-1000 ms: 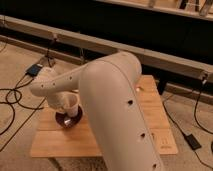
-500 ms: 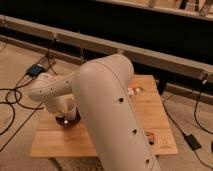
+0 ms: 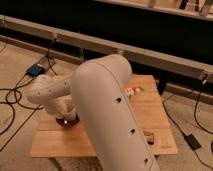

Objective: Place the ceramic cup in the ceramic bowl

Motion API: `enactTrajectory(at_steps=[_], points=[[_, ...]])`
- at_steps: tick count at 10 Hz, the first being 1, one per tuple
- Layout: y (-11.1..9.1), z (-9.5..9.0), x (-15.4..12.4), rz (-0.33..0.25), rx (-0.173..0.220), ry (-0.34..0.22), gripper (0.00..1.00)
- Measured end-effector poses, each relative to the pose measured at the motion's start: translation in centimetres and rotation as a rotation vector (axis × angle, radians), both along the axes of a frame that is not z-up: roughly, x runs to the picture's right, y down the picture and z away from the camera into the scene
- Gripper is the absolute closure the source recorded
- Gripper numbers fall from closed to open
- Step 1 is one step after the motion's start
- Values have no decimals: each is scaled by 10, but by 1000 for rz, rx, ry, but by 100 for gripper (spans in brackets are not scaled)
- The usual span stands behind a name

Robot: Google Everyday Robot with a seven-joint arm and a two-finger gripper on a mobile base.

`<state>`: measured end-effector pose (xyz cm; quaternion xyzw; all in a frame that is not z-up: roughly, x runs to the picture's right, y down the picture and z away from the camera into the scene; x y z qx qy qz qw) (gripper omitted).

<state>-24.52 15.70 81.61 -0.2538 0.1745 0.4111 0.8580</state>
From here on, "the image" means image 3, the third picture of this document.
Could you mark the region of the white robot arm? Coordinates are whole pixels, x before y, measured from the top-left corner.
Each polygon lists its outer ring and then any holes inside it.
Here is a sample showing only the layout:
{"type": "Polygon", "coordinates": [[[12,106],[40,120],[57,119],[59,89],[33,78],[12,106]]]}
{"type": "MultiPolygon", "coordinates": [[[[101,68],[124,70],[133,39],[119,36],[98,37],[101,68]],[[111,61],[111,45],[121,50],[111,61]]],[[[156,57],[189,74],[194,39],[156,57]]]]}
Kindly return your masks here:
{"type": "Polygon", "coordinates": [[[72,73],[40,75],[27,98],[52,114],[69,95],[104,171],[160,171],[125,93],[132,69],[118,54],[88,60],[72,73]]]}

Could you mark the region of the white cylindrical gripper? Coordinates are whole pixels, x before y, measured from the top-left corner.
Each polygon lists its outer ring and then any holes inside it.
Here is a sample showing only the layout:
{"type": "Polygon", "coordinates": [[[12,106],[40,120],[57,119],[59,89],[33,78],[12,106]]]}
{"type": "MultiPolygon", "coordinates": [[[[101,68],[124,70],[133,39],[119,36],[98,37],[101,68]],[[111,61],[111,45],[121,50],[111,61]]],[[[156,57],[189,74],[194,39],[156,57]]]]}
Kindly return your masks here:
{"type": "Polygon", "coordinates": [[[72,100],[60,100],[57,106],[56,117],[66,121],[74,121],[76,118],[76,109],[72,100]]]}

